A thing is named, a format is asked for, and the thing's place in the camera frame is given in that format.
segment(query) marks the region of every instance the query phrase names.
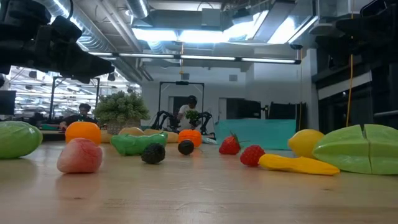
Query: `person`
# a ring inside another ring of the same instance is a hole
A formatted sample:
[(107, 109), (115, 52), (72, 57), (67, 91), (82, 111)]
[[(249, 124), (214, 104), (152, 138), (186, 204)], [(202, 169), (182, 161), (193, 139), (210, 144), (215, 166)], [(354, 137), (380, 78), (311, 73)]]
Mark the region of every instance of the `person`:
[(86, 122), (91, 122), (91, 123), (97, 123), (97, 121), (91, 117), (88, 117), (87, 114), (90, 112), (91, 106), (82, 103), (79, 106), (79, 111), (80, 114), (77, 115), (72, 115), (67, 118), (65, 118), (61, 123), (60, 123), (60, 129), (66, 129), (70, 124), (76, 121), (86, 121)]
[(179, 131), (185, 129), (195, 129), (195, 127), (189, 123), (189, 119), (185, 117), (187, 111), (196, 111), (198, 100), (195, 96), (188, 96), (188, 104), (182, 105), (180, 111), (178, 112), (177, 119), (180, 121)]

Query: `monitor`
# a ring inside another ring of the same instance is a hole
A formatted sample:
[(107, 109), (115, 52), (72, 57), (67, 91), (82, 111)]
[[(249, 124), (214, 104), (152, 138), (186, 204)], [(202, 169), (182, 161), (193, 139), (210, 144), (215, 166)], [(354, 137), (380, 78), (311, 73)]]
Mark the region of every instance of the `monitor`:
[(14, 115), (17, 91), (0, 90), (0, 115)]

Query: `strawberry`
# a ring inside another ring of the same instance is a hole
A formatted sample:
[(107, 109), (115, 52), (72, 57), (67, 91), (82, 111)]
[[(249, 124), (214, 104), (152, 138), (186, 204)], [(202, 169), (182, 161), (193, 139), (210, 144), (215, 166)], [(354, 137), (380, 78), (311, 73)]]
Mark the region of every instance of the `strawberry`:
[(239, 145), (238, 137), (231, 133), (230, 136), (224, 139), (218, 151), (221, 154), (236, 155), (241, 150)]
[(259, 159), (264, 154), (265, 152), (261, 146), (249, 146), (241, 154), (241, 162), (247, 166), (258, 166)]

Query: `black machine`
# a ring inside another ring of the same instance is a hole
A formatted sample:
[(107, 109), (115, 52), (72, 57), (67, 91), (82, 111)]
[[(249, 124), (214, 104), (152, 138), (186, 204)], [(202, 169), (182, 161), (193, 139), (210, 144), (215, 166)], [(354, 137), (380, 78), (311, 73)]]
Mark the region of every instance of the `black machine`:
[(150, 128), (154, 129), (154, 130), (161, 130), (163, 128), (164, 121), (167, 118), (170, 121), (170, 125), (169, 125), (170, 129), (167, 129), (166, 131), (172, 131), (172, 132), (177, 133), (178, 132), (177, 129), (179, 128), (178, 124), (180, 123), (180, 121), (175, 116), (173, 116), (173, 114), (171, 114), (171, 113), (169, 113), (167, 111), (159, 111), (159, 112), (157, 112), (155, 122)]
[(77, 44), (82, 31), (68, 18), (51, 14), (33, 0), (0, 0), (0, 73), (9, 74), (11, 65), (89, 83), (91, 78), (111, 73), (111, 62), (91, 55)]
[(334, 27), (343, 35), (316, 36), (315, 42), (344, 66), (349, 56), (360, 55), (363, 62), (398, 62), (398, 0), (374, 0), (353, 19), (340, 19)]
[[(189, 123), (192, 124), (196, 128), (200, 124), (199, 119), (204, 118), (205, 121), (203, 122), (202, 126), (200, 127), (200, 132), (202, 135), (208, 135), (206, 125), (209, 122), (210, 118), (212, 118), (212, 117), (213, 116), (209, 112), (202, 112), (202, 113), (199, 113), (195, 119), (191, 119), (189, 121)], [(167, 118), (170, 121), (170, 125), (165, 129), (165, 131), (172, 131), (172, 132), (178, 133), (177, 129), (180, 127), (178, 125), (180, 123), (180, 121), (174, 115), (172, 115), (171, 113), (166, 112), (166, 111), (157, 112), (155, 122), (153, 123), (153, 125), (150, 128), (154, 129), (154, 130), (163, 129), (163, 124)]]

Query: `green melon slice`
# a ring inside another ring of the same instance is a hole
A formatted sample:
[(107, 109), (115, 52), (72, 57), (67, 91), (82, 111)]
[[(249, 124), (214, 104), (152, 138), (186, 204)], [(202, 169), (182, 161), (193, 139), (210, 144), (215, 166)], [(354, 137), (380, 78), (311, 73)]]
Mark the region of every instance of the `green melon slice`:
[(398, 130), (378, 124), (365, 124), (364, 130), (372, 174), (398, 174)]
[(360, 125), (325, 135), (315, 146), (313, 155), (341, 170), (372, 174), (369, 142), (364, 138)]

